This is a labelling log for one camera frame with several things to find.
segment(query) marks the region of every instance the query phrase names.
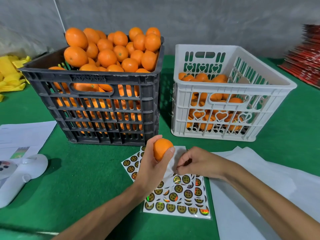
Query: black plastic crate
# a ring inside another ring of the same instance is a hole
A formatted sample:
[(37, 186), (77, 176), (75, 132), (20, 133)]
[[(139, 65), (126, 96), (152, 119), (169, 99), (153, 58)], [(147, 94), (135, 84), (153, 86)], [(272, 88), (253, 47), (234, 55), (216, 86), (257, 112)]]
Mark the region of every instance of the black plastic crate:
[[(163, 40), (161, 37), (158, 61), (151, 73), (91, 72), (76, 68), (48, 70), (65, 63), (63, 52), (66, 47), (28, 62), (19, 70), (30, 81), (69, 141), (142, 146), (159, 130)], [(69, 92), (62, 83), (68, 86)], [(109, 84), (113, 91), (78, 91), (73, 83)]]

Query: gray wall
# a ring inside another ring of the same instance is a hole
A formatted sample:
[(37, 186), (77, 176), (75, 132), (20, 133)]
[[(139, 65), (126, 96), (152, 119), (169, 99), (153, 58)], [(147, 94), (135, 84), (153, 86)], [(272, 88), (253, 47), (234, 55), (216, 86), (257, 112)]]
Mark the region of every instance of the gray wall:
[[(320, 22), (320, 0), (58, 0), (65, 27), (128, 33), (158, 27), (166, 54), (176, 44), (240, 45), (282, 57)], [(54, 49), (66, 45), (53, 0), (0, 0), (0, 24)]]

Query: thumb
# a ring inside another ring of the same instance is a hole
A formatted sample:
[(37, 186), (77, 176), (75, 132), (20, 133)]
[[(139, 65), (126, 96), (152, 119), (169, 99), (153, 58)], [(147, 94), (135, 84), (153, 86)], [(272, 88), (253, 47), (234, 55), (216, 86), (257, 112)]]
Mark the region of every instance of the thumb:
[(184, 174), (197, 174), (195, 171), (196, 165), (195, 163), (190, 163), (187, 166), (180, 166), (177, 168), (176, 173), (178, 175), (184, 175)]
[(159, 164), (163, 165), (163, 167), (167, 167), (175, 151), (176, 149), (174, 147), (170, 147), (168, 150), (166, 150)]

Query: green tablecloth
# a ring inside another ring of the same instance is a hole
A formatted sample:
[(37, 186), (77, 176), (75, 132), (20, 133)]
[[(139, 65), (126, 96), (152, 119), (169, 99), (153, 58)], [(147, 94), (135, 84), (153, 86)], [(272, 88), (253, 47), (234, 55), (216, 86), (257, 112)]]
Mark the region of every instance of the green tablecloth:
[[(264, 159), (320, 176), (320, 91), (268, 65), (298, 84), (258, 134), (254, 142), (236, 142), (175, 137), (170, 132), (174, 56), (166, 56), (161, 76), (160, 128), (174, 145), (199, 146), (208, 151), (250, 147)], [(24, 91), (5, 93), (0, 103), (0, 125), (53, 120), (29, 85)], [(14, 201), (0, 209), (0, 238), (49, 239), (32, 236), (36, 231), (61, 232), (97, 206), (132, 184), (121, 161), (139, 150), (133, 146), (77, 145), (68, 142), (56, 126), (40, 153), (50, 159), (46, 172), (25, 185)], [(219, 239), (210, 187), (212, 220), (142, 213), (136, 207), (110, 234), (113, 239)]]

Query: white device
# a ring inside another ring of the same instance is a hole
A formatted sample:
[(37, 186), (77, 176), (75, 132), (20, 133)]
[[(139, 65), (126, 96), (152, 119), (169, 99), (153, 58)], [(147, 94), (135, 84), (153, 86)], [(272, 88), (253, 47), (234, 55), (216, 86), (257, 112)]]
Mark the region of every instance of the white device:
[(0, 208), (6, 207), (25, 183), (42, 175), (48, 166), (45, 155), (0, 161)]

